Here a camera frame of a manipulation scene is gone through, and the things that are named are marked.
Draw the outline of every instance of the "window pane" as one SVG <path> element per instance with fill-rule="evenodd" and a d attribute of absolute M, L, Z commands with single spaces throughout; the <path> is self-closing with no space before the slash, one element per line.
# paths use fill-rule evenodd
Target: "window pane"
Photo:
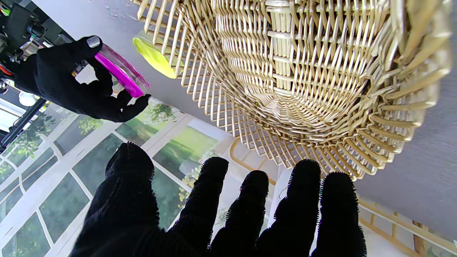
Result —
<path fill-rule="evenodd" d="M 36 213 L 1 250 L 3 257 L 43 257 L 50 249 Z"/>
<path fill-rule="evenodd" d="M 68 173 L 40 206 L 41 215 L 54 242 L 88 202 L 84 191 Z"/>
<path fill-rule="evenodd" d="M 121 134 L 128 141 L 132 141 L 141 146 L 165 125 L 165 122 L 154 125 L 145 125 L 139 119 L 133 118 L 126 123 L 121 124 L 116 129 L 116 132 Z"/>
<path fill-rule="evenodd" d="M 63 119 L 76 115 L 76 113 L 66 110 L 50 102 L 47 102 L 46 104 L 48 104 L 48 106 L 46 107 L 44 114 L 46 114 L 47 117 L 51 117 L 49 119 L 51 122 L 47 126 L 46 132 L 43 134 L 49 136 L 49 134 L 54 131 L 54 129 L 62 122 Z"/>
<path fill-rule="evenodd" d="M 105 180 L 106 165 L 121 144 L 117 136 L 110 134 L 73 167 L 92 194 Z"/>
<path fill-rule="evenodd" d="M 0 164 L 0 184 L 3 183 L 14 172 L 13 166 L 4 161 Z"/>
<path fill-rule="evenodd" d="M 116 131 L 141 146 L 168 122 L 175 122 L 177 112 L 177 109 L 151 99 L 144 111 L 120 125 Z"/>
<path fill-rule="evenodd" d="M 54 151 L 52 148 L 46 149 L 44 153 L 36 158 L 36 160 L 30 165 L 23 173 L 22 173 L 22 179 L 24 180 L 26 177 L 28 177 L 32 172 L 36 171 L 41 165 L 43 165 L 47 160 L 49 160 L 52 156 L 54 155 Z"/>
<path fill-rule="evenodd" d="M 25 190 L 28 190 L 37 179 L 41 177 L 46 171 L 49 170 L 49 168 L 54 165 L 58 161 L 57 156 L 54 156 L 51 158 L 49 161 L 47 161 L 43 166 L 41 166 L 36 172 L 31 174 L 28 178 L 25 178 L 24 181 L 22 181 L 22 185 L 24 186 Z"/>
<path fill-rule="evenodd" d="M 163 229 L 168 229 L 179 214 L 179 211 L 181 211 L 181 208 L 178 207 L 181 203 L 179 185 L 156 168 L 152 181 L 152 190 L 155 193 L 159 207 L 159 226 Z"/>
<path fill-rule="evenodd" d="M 11 194 L 0 204 L 0 222 L 10 213 L 11 209 L 16 205 L 17 201 L 21 199 L 22 191 L 16 187 Z"/>
<path fill-rule="evenodd" d="M 200 131 L 186 127 L 168 142 L 153 159 L 179 179 L 200 165 L 200 158 L 218 143 Z"/>
<path fill-rule="evenodd" d="M 54 141 L 62 155 L 70 152 L 79 142 L 89 135 L 96 128 L 100 127 L 103 121 L 85 115 L 79 115 L 68 128 Z"/>
<path fill-rule="evenodd" d="M 6 195 L 9 194 L 16 186 L 19 185 L 19 178 L 10 183 L 2 192 L 0 192 L 0 202 L 5 199 Z"/>

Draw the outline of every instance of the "pink container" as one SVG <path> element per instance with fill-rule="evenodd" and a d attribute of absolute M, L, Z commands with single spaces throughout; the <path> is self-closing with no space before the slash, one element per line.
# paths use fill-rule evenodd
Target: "pink container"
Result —
<path fill-rule="evenodd" d="M 143 76 L 109 46 L 103 44 L 100 52 L 95 55 L 95 59 L 117 79 L 132 97 L 140 97 L 148 88 L 151 88 Z"/>

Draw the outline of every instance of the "gloved hand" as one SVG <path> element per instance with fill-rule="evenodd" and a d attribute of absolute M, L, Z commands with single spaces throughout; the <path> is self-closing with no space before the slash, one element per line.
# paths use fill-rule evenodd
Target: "gloved hand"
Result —
<path fill-rule="evenodd" d="M 262 171 L 249 173 L 230 206 L 225 227 L 210 244 L 228 165 L 219 157 L 204 163 L 179 219 L 165 232 L 158 228 L 158 207 L 151 190 L 152 161 L 140 147 L 122 144 L 108 162 L 106 180 L 95 193 L 70 256 L 307 255 L 314 238 L 320 193 L 322 219 L 312 256 L 366 256 L 350 178 L 331 173 L 320 191 L 320 168 L 311 160 L 295 166 L 287 196 L 276 209 L 276 221 L 260 237 L 268 177 Z"/>
<path fill-rule="evenodd" d="M 125 90 L 117 98 L 111 96 L 111 74 L 94 58 L 102 45 L 99 37 L 92 36 L 40 49 L 15 71 L 15 85 L 78 114 L 114 122 L 128 121 L 147 107 L 151 95 L 138 98 L 133 105 L 127 105 L 132 97 Z M 76 81 L 71 69 L 82 60 L 94 67 L 98 80 L 89 84 Z"/>

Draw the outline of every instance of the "woven basket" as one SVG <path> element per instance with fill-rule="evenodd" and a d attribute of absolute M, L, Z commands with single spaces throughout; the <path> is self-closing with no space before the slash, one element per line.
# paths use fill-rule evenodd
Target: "woven basket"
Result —
<path fill-rule="evenodd" d="M 287 168 L 374 175 L 452 67 L 449 0 L 133 2 L 198 106 Z"/>

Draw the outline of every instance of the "yellow cloth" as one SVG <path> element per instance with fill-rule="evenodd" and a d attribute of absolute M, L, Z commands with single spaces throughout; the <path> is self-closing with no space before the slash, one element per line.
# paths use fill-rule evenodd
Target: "yellow cloth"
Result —
<path fill-rule="evenodd" d="M 160 49 L 155 47 L 151 42 L 141 37 L 134 37 L 133 44 L 137 48 L 137 51 L 143 58 L 158 72 L 163 75 L 175 79 L 175 69 L 171 68 L 169 65 L 170 60 L 160 53 Z M 175 66 L 177 58 L 173 59 L 173 66 Z"/>

